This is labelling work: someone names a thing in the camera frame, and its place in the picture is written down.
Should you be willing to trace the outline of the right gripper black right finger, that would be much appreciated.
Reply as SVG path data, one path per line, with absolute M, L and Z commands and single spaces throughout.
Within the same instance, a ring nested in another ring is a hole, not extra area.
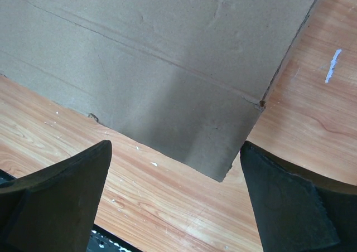
M 356 251 L 356 186 L 246 141 L 240 162 L 264 251 Z

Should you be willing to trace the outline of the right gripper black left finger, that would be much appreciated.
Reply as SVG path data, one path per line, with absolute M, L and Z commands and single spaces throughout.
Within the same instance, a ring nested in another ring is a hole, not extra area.
M 1 184 L 1 251 L 85 251 L 111 159 L 103 140 Z

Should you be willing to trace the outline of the brown cardboard box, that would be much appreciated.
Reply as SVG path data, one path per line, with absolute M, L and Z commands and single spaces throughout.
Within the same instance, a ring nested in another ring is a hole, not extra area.
M 319 0 L 1 0 L 1 73 L 222 181 Z

